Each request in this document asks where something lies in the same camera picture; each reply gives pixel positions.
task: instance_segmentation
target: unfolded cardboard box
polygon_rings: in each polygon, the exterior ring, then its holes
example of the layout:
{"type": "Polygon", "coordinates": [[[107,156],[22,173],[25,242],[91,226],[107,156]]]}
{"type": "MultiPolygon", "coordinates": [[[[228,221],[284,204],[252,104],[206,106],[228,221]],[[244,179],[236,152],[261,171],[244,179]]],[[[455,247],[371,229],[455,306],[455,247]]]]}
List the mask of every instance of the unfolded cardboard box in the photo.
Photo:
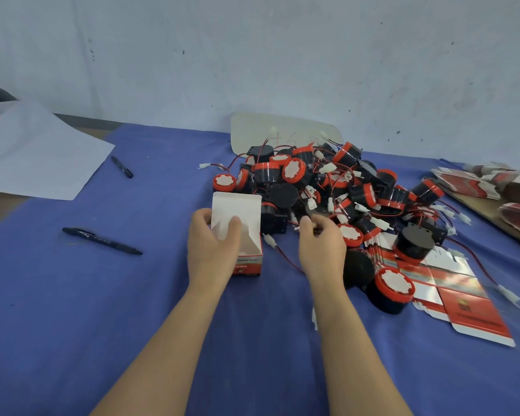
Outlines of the unfolded cardboard box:
{"type": "Polygon", "coordinates": [[[225,239],[229,220],[241,219],[241,245],[233,274],[259,276],[262,269],[262,240],[260,214],[262,196],[215,192],[212,197],[212,231],[218,239],[225,239]]]}

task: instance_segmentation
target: black pen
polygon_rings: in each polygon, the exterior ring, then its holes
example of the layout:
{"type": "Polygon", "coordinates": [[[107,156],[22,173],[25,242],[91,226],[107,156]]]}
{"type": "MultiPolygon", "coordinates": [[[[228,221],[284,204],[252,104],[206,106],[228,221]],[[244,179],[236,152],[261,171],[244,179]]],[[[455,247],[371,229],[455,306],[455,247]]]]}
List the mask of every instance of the black pen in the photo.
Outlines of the black pen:
{"type": "Polygon", "coordinates": [[[133,178],[133,173],[127,169],[126,167],[123,166],[123,164],[119,161],[119,159],[115,156],[112,156],[112,160],[114,161],[114,163],[118,166],[119,169],[121,169],[123,171],[123,173],[125,174],[125,176],[127,178],[133,178]]]}
{"type": "Polygon", "coordinates": [[[97,237],[94,233],[84,231],[83,229],[79,229],[76,227],[65,227],[62,229],[65,233],[73,236],[78,236],[80,238],[88,239],[92,242],[96,242],[98,244],[105,245],[110,248],[114,248],[119,251],[127,252],[129,254],[142,255],[142,252],[137,250],[136,248],[120,244],[119,242],[108,241],[107,239],[102,239],[97,237]]]}

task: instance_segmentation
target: blue table cloth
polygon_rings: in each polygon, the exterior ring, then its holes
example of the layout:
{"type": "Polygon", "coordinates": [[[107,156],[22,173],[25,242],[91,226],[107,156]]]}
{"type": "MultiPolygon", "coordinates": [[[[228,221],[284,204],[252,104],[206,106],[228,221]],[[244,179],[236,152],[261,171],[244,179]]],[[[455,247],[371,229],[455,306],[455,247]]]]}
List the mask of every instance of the blue table cloth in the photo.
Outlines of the blue table cloth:
{"type": "MultiPolygon", "coordinates": [[[[195,209],[211,205],[217,173],[197,166],[228,164],[229,134],[125,125],[108,140],[135,174],[132,180],[107,160],[74,201],[31,199],[0,223],[0,415],[90,412],[188,285],[188,223],[195,209]],[[144,254],[69,237],[64,226],[87,228],[144,254]]],[[[430,168],[447,166],[416,157],[363,157],[395,170],[406,187],[430,168]]],[[[457,206],[473,222],[457,220],[457,239],[520,296],[520,244],[457,206]]],[[[276,238],[298,263],[298,235],[276,238]]],[[[458,334],[413,306],[384,314],[358,289],[349,291],[415,414],[520,415],[520,309],[493,289],[487,292],[516,348],[458,334]]],[[[311,311],[307,280],[264,246],[262,275],[232,279],[220,300],[187,414],[327,414],[311,311]]]]}

